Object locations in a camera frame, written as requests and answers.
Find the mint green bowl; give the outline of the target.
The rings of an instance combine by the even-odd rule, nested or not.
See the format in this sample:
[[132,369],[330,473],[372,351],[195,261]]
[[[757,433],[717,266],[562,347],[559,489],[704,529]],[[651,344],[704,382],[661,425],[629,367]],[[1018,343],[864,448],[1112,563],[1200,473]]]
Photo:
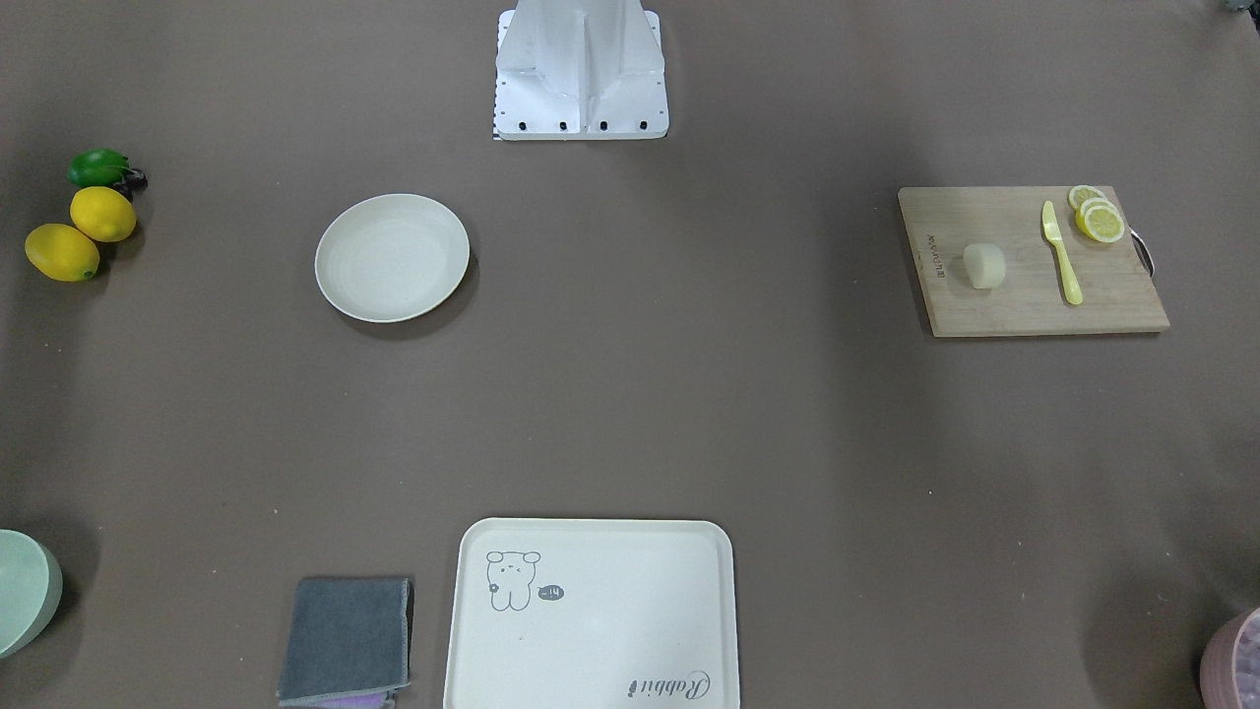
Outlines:
[[59,562],[49,548],[15,530],[1,530],[1,656],[10,657],[44,631],[63,591]]

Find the green lime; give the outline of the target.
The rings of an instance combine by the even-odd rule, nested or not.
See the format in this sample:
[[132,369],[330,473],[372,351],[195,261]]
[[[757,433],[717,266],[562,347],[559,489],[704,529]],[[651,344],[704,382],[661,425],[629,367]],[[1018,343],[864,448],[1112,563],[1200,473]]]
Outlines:
[[79,188],[112,186],[126,180],[129,157],[112,149],[93,149],[72,157],[67,179]]

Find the pink bowl with ice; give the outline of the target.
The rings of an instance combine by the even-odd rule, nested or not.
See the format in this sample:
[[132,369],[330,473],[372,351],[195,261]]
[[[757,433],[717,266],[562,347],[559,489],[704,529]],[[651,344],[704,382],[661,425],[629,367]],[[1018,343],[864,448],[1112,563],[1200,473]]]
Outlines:
[[1200,664],[1206,708],[1259,708],[1259,610],[1217,628]]

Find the yellow lemon far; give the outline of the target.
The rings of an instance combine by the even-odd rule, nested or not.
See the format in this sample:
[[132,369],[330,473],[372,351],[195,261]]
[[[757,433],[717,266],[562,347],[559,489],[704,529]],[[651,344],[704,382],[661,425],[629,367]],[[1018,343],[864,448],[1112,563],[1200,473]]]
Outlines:
[[81,233],[106,243],[127,239],[139,225],[139,214],[131,203],[108,186],[77,190],[69,203],[69,217]]

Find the lemon slice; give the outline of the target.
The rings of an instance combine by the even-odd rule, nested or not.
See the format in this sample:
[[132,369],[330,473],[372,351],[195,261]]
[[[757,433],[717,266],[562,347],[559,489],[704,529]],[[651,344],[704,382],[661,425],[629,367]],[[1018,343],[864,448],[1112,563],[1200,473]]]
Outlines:
[[1084,235],[1099,243],[1114,243],[1128,235],[1125,220],[1121,220],[1114,207],[1081,207],[1076,220]]
[[1074,212],[1084,210],[1084,207],[1091,199],[1102,199],[1108,203],[1108,196],[1101,189],[1094,185],[1079,184],[1068,189],[1068,205]]

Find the white steamed bun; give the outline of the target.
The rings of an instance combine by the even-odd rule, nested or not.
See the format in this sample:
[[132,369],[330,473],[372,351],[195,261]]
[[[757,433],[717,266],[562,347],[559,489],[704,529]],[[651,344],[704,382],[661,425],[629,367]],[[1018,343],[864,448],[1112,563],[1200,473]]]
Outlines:
[[1005,254],[990,242],[969,243],[964,247],[963,261],[971,288],[999,288],[1005,282]]

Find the dark small fruit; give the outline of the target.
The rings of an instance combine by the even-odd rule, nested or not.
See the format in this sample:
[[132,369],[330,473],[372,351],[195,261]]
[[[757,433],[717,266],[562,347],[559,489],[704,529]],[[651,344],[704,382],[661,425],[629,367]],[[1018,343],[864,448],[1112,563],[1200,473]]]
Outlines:
[[126,167],[120,174],[120,179],[111,184],[127,201],[134,201],[136,193],[147,188],[147,176],[139,167]]

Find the cream rectangular tray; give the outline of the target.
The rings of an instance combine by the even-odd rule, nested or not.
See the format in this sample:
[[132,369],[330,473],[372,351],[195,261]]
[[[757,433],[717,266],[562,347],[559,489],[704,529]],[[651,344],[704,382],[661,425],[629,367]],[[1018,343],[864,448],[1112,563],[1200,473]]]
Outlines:
[[444,705],[738,708],[728,534],[699,520],[472,524]]

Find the yellow plastic knife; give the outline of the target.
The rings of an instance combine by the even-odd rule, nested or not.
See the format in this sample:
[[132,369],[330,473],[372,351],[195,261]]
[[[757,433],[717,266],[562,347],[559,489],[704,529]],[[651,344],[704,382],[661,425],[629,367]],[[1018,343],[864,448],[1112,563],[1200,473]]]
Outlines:
[[1052,248],[1056,269],[1058,273],[1058,290],[1070,306],[1084,303],[1084,288],[1081,288],[1071,264],[1068,251],[1061,228],[1058,228],[1057,212],[1053,201],[1043,201],[1040,208],[1040,225],[1045,242]]

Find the rear lemon slice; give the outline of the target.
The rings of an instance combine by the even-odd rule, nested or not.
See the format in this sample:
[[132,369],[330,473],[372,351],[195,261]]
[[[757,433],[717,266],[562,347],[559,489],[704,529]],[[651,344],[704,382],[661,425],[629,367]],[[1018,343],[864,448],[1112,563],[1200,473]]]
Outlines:
[[1084,210],[1084,207],[1091,199],[1102,199],[1108,203],[1108,196],[1101,189],[1094,185],[1079,184],[1068,189],[1068,205],[1074,212]]

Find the cream round plate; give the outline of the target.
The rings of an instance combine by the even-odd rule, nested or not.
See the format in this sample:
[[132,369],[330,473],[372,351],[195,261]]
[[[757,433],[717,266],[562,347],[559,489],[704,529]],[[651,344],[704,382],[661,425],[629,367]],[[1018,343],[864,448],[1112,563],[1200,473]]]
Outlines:
[[346,208],[318,242],[312,269],[325,300],[362,322],[404,322],[437,309],[472,259],[467,228],[449,207],[384,194]]

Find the yellow lemon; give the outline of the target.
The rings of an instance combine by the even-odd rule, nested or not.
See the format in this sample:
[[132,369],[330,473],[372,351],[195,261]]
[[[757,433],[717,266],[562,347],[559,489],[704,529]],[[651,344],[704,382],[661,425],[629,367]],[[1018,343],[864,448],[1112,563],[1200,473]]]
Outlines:
[[39,225],[26,235],[26,257],[49,280],[77,283],[100,268],[100,251],[88,235],[72,225]]
[[69,203],[69,217],[81,233],[106,243],[127,239],[139,225],[139,214],[131,203],[108,186],[77,190]]

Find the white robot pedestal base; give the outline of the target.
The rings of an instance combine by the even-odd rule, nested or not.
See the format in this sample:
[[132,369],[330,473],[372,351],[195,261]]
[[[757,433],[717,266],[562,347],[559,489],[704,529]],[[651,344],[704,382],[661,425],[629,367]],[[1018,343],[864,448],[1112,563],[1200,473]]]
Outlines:
[[519,1],[496,23],[491,136],[664,139],[662,20],[639,1]]

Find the front lemon slice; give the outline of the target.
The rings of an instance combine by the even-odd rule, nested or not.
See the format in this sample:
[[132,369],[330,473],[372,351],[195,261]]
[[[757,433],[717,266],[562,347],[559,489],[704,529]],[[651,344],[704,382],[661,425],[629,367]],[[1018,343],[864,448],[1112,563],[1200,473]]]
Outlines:
[[1114,243],[1128,235],[1125,220],[1121,220],[1114,207],[1081,207],[1076,220],[1084,235],[1099,243]]

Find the grey folded cloth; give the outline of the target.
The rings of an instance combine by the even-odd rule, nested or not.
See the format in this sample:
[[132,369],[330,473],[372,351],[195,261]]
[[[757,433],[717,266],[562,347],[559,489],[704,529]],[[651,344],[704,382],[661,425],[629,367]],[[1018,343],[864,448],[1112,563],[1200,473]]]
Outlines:
[[406,576],[306,576],[294,594],[281,708],[393,708],[410,686]]

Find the yellow lemon near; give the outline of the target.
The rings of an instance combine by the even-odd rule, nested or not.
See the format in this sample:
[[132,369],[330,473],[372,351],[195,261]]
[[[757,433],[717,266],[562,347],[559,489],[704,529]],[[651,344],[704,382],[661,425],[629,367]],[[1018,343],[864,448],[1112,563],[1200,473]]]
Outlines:
[[88,235],[72,225],[39,225],[26,235],[26,257],[49,280],[77,283],[100,268],[100,251]]

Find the wooden cutting board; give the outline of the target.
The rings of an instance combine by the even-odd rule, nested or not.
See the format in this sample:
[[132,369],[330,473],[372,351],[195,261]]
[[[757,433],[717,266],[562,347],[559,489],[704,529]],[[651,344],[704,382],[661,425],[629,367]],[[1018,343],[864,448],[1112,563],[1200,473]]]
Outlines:
[[[1162,332],[1171,326],[1130,235],[1099,243],[1079,230],[1067,186],[903,186],[897,193],[932,336],[1021,337]],[[1040,208],[1053,201],[1084,303],[1058,290]],[[963,251],[990,242],[1005,282],[976,290]]]

